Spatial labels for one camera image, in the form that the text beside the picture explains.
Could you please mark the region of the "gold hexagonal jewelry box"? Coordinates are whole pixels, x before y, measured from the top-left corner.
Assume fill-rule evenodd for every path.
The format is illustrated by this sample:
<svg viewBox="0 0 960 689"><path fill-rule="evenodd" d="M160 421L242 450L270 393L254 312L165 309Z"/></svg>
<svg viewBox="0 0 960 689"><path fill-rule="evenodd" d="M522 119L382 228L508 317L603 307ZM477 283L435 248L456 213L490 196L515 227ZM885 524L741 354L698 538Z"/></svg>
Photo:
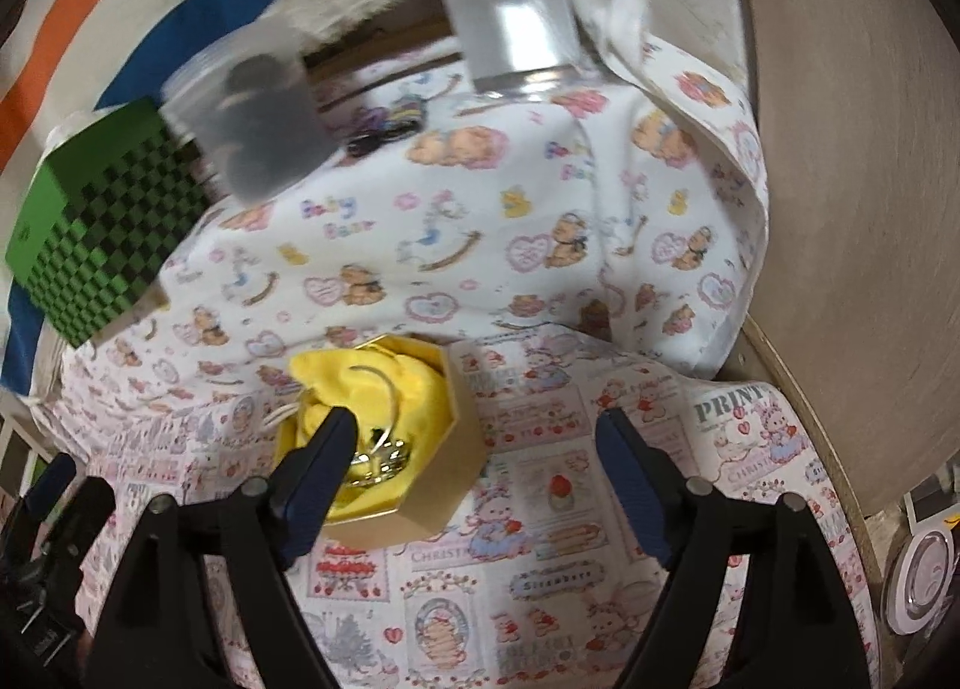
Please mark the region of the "gold hexagonal jewelry box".
<svg viewBox="0 0 960 689"><path fill-rule="evenodd" d="M379 549L439 535L477 483L488 455L472 395L464 377L455 372L446 348L409 336L381 335L356 348L345 349L368 346L382 346L387 351L418 357L438 370L448 382L454 423L427 469L400 504L386 512L343 522L334 522L329 510L320 534L355 549ZM281 421L296 411L298 395L291 405L275 409L268 416L268 421L277 426L277 441Z"/></svg>

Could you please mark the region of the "white round dish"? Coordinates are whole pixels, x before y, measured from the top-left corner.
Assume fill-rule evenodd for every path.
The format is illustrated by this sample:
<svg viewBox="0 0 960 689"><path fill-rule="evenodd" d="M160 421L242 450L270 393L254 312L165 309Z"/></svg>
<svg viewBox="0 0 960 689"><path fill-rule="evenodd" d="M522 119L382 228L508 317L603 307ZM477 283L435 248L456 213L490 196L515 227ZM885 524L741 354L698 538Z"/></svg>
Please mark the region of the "white round dish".
<svg viewBox="0 0 960 689"><path fill-rule="evenodd" d="M949 591L953 559L947 526L930 526L911 536L885 590L885 621L897 636L912 636L935 618Z"/></svg>

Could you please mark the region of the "strawberry print cloth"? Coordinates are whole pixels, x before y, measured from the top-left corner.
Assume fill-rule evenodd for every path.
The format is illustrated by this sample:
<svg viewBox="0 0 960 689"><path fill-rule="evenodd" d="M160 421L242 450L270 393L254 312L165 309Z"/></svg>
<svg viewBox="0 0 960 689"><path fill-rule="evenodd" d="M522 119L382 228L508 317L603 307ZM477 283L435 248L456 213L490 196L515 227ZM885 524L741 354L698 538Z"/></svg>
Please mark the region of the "strawberry print cloth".
<svg viewBox="0 0 960 689"><path fill-rule="evenodd" d="M605 479L597 416L722 494L804 497L832 551L866 653L871 592L843 501L788 398L763 382L703 382L559 326L446 348L466 380L487 461L439 535L379 549L322 536L291 570L317 645L350 687L607 687L664 585ZM98 619L149 497L199 502L274 468L288 364L182 364L127 349L80 354L50 420L112 484L117 508L83 565L78 608Z"/></svg>

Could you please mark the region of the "yellow cloth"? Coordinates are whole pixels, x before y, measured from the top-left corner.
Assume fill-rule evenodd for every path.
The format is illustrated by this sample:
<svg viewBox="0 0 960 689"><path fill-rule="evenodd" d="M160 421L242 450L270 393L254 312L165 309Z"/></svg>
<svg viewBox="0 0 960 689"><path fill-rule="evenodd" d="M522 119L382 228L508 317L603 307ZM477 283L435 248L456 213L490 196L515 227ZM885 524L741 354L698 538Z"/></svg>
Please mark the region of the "yellow cloth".
<svg viewBox="0 0 960 689"><path fill-rule="evenodd" d="M418 357L382 346L301 352L290 363L296 411L278 429L277 455L306 447L334 408L358 423L359 460L331 508L334 522L386 512L409 494L454 423L448 382Z"/></svg>

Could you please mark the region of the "green checkered box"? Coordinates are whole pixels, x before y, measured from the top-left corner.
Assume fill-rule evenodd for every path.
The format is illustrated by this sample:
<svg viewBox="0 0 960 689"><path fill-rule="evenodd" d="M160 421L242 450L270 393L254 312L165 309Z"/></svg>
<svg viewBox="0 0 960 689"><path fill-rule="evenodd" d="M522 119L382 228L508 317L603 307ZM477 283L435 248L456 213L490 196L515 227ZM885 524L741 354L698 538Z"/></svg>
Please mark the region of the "green checkered box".
<svg viewBox="0 0 960 689"><path fill-rule="evenodd" d="M5 260L74 348L128 312L208 208L149 99L124 104L44 157Z"/></svg>

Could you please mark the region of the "baby bear print cloth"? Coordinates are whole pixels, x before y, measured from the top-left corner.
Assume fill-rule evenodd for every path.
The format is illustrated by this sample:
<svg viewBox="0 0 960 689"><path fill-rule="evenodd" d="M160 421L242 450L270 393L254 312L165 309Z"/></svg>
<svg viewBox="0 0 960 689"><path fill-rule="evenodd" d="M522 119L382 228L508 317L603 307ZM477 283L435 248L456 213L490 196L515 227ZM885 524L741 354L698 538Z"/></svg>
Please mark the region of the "baby bear print cloth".
<svg viewBox="0 0 960 689"><path fill-rule="evenodd" d="M646 0L573 0L599 78L478 94L462 63L325 114L337 136L394 104L407 138L337 152L272 200L212 206L155 290L65 352L60 400L125 418L291 387L304 349L482 338L559 323L686 374L721 367L768 240L768 175L736 84L647 28Z"/></svg>

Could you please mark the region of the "black lighter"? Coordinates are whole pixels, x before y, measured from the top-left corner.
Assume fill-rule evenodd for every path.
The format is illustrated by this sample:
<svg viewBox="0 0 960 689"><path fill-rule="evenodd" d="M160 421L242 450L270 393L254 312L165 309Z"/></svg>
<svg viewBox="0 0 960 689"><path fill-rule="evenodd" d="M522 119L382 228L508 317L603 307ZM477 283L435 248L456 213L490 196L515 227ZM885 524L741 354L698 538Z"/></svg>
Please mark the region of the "black lighter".
<svg viewBox="0 0 960 689"><path fill-rule="evenodd" d="M390 145L397 140L397 136L392 131L387 130L361 130L353 133L347 140L347 154L350 157L359 159L368 156L371 152L377 151L382 146Z"/></svg>

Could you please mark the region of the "frosted plastic container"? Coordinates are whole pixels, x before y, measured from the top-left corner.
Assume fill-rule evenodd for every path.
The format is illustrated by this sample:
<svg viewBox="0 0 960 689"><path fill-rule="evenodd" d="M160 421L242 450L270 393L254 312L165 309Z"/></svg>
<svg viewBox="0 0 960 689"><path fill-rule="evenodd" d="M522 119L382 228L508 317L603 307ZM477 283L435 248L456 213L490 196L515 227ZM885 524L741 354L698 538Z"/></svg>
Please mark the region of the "frosted plastic container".
<svg viewBox="0 0 960 689"><path fill-rule="evenodd" d="M320 122L298 33L279 17L208 45L164 81L161 97L161 112L244 205L274 198L338 149Z"/></svg>

